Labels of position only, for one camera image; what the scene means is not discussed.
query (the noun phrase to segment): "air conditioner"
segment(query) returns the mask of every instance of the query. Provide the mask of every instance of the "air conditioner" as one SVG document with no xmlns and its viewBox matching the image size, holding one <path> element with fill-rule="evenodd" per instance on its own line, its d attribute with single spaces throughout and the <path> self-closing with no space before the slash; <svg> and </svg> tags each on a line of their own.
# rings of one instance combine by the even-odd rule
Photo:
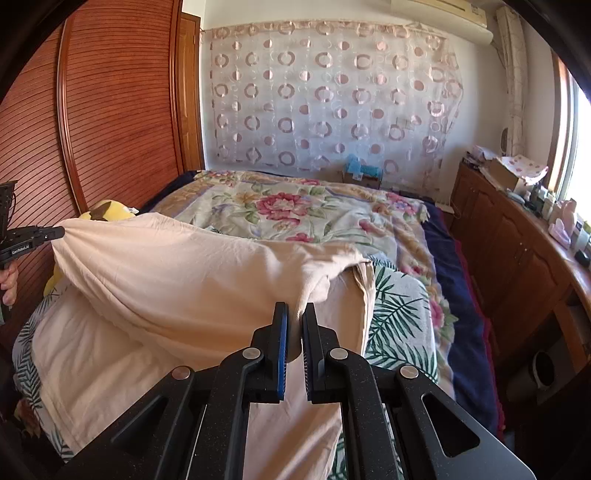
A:
<svg viewBox="0 0 591 480">
<path fill-rule="evenodd" d="M 486 14 L 465 0 L 391 0 L 392 14 L 488 45 L 492 32 L 486 28 Z"/>
</svg>

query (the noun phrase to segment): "white wall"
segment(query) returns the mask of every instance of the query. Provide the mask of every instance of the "white wall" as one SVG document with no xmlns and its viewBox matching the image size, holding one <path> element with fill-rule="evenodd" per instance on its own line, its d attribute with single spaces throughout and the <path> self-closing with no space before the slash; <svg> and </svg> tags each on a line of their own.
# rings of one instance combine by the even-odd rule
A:
<svg viewBox="0 0 591 480">
<path fill-rule="evenodd" d="M 203 16 L 205 15 L 205 0 L 183 0 L 183 12 L 201 18 L 203 28 Z"/>
<path fill-rule="evenodd" d="M 550 46 L 524 25 L 529 92 L 525 104 L 525 156 L 546 165 L 554 128 L 554 66 Z"/>
<path fill-rule="evenodd" d="M 408 22 L 390 14 L 390 0 L 209 0 L 202 28 L 307 19 Z M 460 65 L 464 97 L 459 117 L 447 136 L 441 170 L 442 201 L 449 199 L 462 154 L 472 144 L 499 150 L 507 103 L 505 70 L 494 47 L 477 46 L 454 35 L 450 39 Z"/>
</svg>

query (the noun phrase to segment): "metal screw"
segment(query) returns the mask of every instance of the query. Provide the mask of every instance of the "metal screw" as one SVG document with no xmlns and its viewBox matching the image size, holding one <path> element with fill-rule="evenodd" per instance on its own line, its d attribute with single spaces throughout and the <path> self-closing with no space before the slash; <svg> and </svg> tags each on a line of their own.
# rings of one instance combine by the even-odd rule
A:
<svg viewBox="0 0 591 480">
<path fill-rule="evenodd" d="M 261 356 L 261 351 L 258 348 L 250 346 L 242 351 L 242 356 L 249 360 L 254 360 Z"/>
<path fill-rule="evenodd" d="M 418 370 L 416 367 L 413 367 L 412 365 L 404 365 L 404 367 L 402 367 L 400 369 L 400 374 L 404 378 L 408 378 L 409 380 L 412 380 L 413 378 L 418 377 Z"/>
<path fill-rule="evenodd" d="M 335 360 L 344 360 L 349 356 L 349 352 L 344 348 L 333 348 L 330 351 L 330 356 Z"/>
<path fill-rule="evenodd" d="M 191 369 L 184 365 L 173 370 L 173 378 L 175 380 L 186 380 L 189 378 L 189 375 L 191 375 Z"/>
</svg>

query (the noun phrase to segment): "human hand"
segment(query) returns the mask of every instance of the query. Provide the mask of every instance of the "human hand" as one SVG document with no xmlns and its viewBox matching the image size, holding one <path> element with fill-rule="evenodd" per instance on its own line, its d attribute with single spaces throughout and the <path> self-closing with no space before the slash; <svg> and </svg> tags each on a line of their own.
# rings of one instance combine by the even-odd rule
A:
<svg viewBox="0 0 591 480">
<path fill-rule="evenodd" d="M 0 270 L 0 296 L 4 305 L 13 305 L 17 300 L 18 268 L 15 262 L 10 263 L 6 270 Z"/>
</svg>

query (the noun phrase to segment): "white curtain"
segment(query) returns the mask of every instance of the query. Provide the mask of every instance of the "white curtain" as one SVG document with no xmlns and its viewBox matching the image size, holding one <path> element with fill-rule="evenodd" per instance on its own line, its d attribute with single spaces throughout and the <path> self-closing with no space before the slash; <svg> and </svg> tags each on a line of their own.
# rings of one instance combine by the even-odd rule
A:
<svg viewBox="0 0 591 480">
<path fill-rule="evenodd" d="M 437 196 L 463 95 L 441 32 L 280 21 L 216 28 L 204 44 L 209 168 L 311 176 L 354 154 L 388 184 Z"/>
<path fill-rule="evenodd" d="M 527 49 L 521 19 L 506 5 L 496 11 L 501 31 L 509 91 L 507 150 L 509 156 L 525 154 L 524 109 L 527 98 Z"/>
</svg>

